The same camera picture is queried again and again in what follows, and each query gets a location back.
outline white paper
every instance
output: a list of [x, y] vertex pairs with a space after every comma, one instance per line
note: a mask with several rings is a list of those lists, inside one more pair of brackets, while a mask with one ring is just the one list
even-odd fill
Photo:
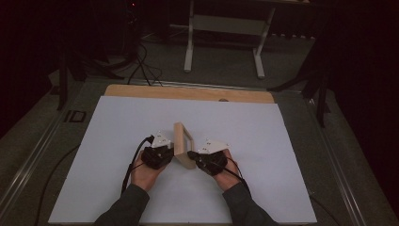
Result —
[[[275, 221], [316, 222], [277, 105], [109, 96], [97, 105], [49, 222], [93, 222], [119, 198], [139, 143], [158, 131], [173, 139], [177, 121], [196, 149], [206, 138], [230, 145], [252, 198]], [[230, 223], [221, 194], [212, 177], [173, 160], [150, 191], [140, 222]]]

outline gray sleeve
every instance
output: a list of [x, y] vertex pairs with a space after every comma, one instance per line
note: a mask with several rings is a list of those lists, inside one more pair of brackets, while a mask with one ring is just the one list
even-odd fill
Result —
[[232, 186], [223, 193], [230, 209], [234, 226], [278, 225], [252, 198], [242, 183]]
[[129, 185], [111, 208], [97, 218], [94, 225], [138, 225], [149, 199], [145, 190]]

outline gray surface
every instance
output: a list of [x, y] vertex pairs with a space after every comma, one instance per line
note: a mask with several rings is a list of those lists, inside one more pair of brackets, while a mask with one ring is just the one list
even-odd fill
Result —
[[[193, 71], [187, 74], [183, 72], [185, 46], [179, 39], [169, 44], [143, 43], [149, 51], [146, 63], [163, 70], [162, 81], [264, 89], [279, 85], [294, 77], [308, 53], [312, 41], [285, 40], [276, 37], [269, 39], [262, 54], [266, 76], [269, 75], [269, 77], [262, 81], [256, 77], [250, 49], [230, 48], [223, 45], [210, 48], [202, 47], [203, 44], [196, 44]], [[119, 74], [129, 76], [135, 66], [133, 65]], [[65, 152], [81, 141], [99, 96], [104, 93], [108, 84], [114, 82], [120, 81], [98, 79], [91, 76], [84, 84], [71, 109], [87, 111], [88, 118], [84, 123], [63, 122], [60, 124], [53, 142], [26, 185], [20, 199], [15, 203], [5, 225], [33, 224], [39, 194], [48, 173]], [[314, 116], [309, 112], [307, 102], [296, 92], [302, 86], [303, 84], [299, 84], [288, 91], [273, 93], [293, 143], [299, 167], [302, 170], [306, 186], [313, 196], [339, 219], [341, 225], [352, 225], [341, 192], [332, 174], [327, 147], [322, 142], [318, 125], [314, 123], [312, 118]], [[350, 127], [336, 105], [332, 93], [328, 96], [327, 103], [331, 113], [326, 114], [327, 128], [323, 132], [336, 151], [345, 176], [359, 201], [359, 208], [367, 225], [399, 225], [376, 183]], [[37, 125], [45, 125], [51, 119], [52, 111], [55, 108], [54, 97], [45, 96], [22, 120], [25, 122], [16, 125], [0, 141], [1, 191], [4, 190], [5, 185], [10, 183], [12, 179], [10, 174], [16, 171], [29, 150], [33, 148], [35, 140], [40, 137], [44, 127]], [[72, 157], [73, 155], [69, 156], [59, 166], [48, 187], [41, 209], [40, 222], [42, 225], [46, 225], [45, 222], [50, 216], [56, 196], [72, 163]], [[315, 202], [312, 204], [319, 221], [316, 225], [336, 225], [318, 204]]]

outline white table leg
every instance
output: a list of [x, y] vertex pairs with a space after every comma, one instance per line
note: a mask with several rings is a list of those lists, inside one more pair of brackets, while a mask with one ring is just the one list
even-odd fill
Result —
[[258, 74], [259, 79], [265, 79], [263, 64], [262, 64], [262, 59], [261, 59], [261, 52], [262, 52], [263, 45], [264, 45], [264, 42], [267, 37], [267, 33], [269, 31], [270, 25], [272, 23], [272, 19], [273, 19], [273, 15], [274, 15], [275, 11], [276, 11], [276, 8], [270, 9], [269, 16], [267, 18], [266, 23], [264, 24], [264, 29], [263, 29], [262, 36], [261, 36], [261, 43], [258, 45], [258, 48], [253, 49], [253, 57], [255, 60], [256, 73]]
[[191, 72], [191, 64], [193, 61], [193, 20], [194, 20], [194, 0], [190, 1], [190, 18], [188, 20], [188, 44], [187, 51], [185, 52], [184, 72]]

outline hand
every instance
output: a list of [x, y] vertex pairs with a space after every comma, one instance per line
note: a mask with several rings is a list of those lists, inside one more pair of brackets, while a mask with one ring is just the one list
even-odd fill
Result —
[[[226, 155], [226, 157], [228, 157], [226, 169], [231, 170], [232, 172], [234, 172], [235, 174], [238, 175], [238, 168], [234, 164], [235, 161], [234, 161], [234, 163], [231, 161], [232, 157], [231, 157], [230, 151], [228, 149], [226, 149], [226, 150], [223, 150], [223, 153]], [[236, 176], [232, 175], [231, 173], [229, 173], [225, 170], [221, 171], [219, 174], [217, 174], [213, 177], [216, 180], [219, 187], [223, 191], [228, 190], [229, 188], [237, 185], [240, 182], [240, 180]]]
[[145, 191], [149, 191], [152, 186], [155, 184], [156, 178], [159, 173], [161, 173], [167, 166], [163, 166], [161, 169], [152, 169], [145, 165], [141, 160], [141, 155], [143, 151], [140, 151], [137, 160], [135, 161], [135, 168], [130, 173], [130, 181], [132, 184], [141, 187]]

